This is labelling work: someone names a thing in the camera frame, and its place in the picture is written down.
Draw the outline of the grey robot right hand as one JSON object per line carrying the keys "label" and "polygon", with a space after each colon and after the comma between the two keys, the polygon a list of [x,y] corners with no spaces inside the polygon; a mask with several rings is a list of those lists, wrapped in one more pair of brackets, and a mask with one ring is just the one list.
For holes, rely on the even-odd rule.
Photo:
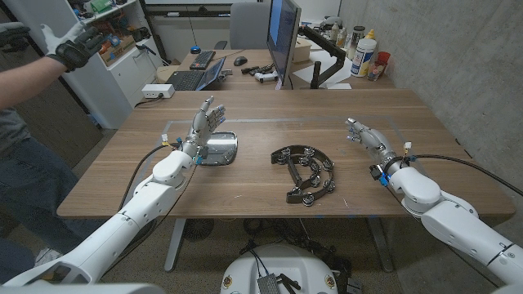
{"label": "grey robot right hand", "polygon": [[362,144],[383,171],[392,176],[400,170],[400,160],[387,138],[378,130],[369,128],[353,118],[346,121],[349,129],[348,140]]}

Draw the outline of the person's dark gloved hand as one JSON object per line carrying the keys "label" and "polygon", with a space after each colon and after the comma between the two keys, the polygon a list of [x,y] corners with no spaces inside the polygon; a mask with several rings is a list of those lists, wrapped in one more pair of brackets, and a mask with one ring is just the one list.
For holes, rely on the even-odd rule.
{"label": "person's dark gloved hand", "polygon": [[1,23],[1,50],[3,52],[24,51],[29,43],[30,28],[21,22]]}

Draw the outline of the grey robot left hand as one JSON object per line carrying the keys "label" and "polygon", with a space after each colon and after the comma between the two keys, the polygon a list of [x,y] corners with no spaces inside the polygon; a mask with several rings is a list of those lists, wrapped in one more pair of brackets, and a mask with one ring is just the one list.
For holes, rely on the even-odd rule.
{"label": "grey robot left hand", "polygon": [[195,114],[186,140],[182,144],[182,151],[192,158],[196,156],[200,148],[203,148],[215,129],[222,124],[226,118],[224,105],[212,108],[214,97],[205,100],[199,111]]}

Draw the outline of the person's black white gloved hand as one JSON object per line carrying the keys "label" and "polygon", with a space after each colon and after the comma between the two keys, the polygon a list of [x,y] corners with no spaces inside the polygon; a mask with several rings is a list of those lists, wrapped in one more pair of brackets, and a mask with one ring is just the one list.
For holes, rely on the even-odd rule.
{"label": "person's black white gloved hand", "polygon": [[105,37],[95,27],[76,23],[63,37],[58,38],[46,24],[40,24],[47,45],[46,57],[62,63],[67,71],[83,67],[102,47]]}

